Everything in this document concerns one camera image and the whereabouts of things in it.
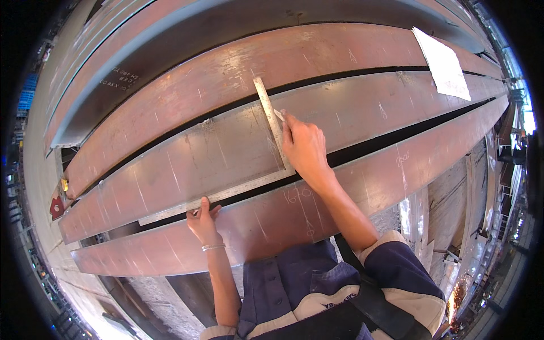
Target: sleeve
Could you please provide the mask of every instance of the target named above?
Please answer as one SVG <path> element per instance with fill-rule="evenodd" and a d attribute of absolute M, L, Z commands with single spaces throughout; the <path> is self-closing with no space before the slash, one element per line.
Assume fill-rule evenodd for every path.
<path fill-rule="evenodd" d="M 446 310 L 444 293 L 397 231 L 386 232 L 359 260 L 388 302 L 412 314 L 434 334 Z"/>
<path fill-rule="evenodd" d="M 227 326 L 211 326 L 200 333 L 200 340 L 233 340 L 236 328 Z"/>

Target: silver bracelet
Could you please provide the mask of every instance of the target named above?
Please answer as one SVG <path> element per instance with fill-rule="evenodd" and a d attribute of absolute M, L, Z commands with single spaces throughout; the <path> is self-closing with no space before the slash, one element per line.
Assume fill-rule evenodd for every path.
<path fill-rule="evenodd" d="M 210 249 L 225 248 L 225 247 L 226 245 L 224 243 L 214 244 L 214 245 L 205 245 L 202 247 L 202 251 L 208 251 Z"/>

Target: hand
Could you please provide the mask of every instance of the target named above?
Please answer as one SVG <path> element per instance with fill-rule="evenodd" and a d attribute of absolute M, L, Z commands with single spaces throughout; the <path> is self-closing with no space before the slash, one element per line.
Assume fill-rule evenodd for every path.
<path fill-rule="evenodd" d="M 187 211 L 187 225 L 203 246 L 223 243 L 223 237 L 215 228 L 215 218 L 219 210 L 221 210 L 220 205 L 209 211 L 209 199 L 203 197 L 196 214 L 194 210 Z"/>
<path fill-rule="evenodd" d="M 336 181 L 327 163 L 327 150 L 323 131 L 315 124 L 306 124 L 282 110 L 283 152 L 299 175 L 318 194 L 322 194 Z"/>

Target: logo on shirt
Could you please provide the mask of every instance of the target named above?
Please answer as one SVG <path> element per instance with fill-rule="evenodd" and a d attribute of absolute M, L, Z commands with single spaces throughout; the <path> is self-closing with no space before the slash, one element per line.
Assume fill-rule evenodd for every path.
<path fill-rule="evenodd" d="M 349 299 L 354 298 L 354 297 L 356 297 L 356 296 L 357 296 L 357 294 L 351 293 L 351 294 L 349 294 L 348 296 L 346 296 L 346 297 L 344 298 L 344 301 L 342 301 L 342 302 L 339 302 L 339 303 L 337 303 L 337 304 L 334 304 L 334 303 L 331 302 L 331 303 L 328 303 L 328 304 L 321 304 L 321 305 L 322 305 L 323 307 L 325 307 L 325 309 L 333 308 L 334 306 L 337 306 L 337 305 L 339 305 L 339 304 L 341 304 L 341 303 L 343 303 L 343 302 L 346 302 L 346 301 L 348 301 Z"/>

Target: work shirt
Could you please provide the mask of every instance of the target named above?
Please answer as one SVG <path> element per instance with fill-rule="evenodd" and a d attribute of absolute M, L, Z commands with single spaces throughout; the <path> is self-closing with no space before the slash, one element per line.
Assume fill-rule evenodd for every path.
<path fill-rule="evenodd" d="M 359 260 L 388 302 L 412 314 L 434 334 L 444 315 L 444 294 L 397 231 L 386 232 Z M 212 326 L 201 340 L 251 339 L 341 304 L 359 293 L 361 277 L 350 264 L 338 263 L 329 240 L 299 245 L 244 265 L 244 301 L 238 328 Z M 358 339 L 391 339 L 363 325 Z"/>

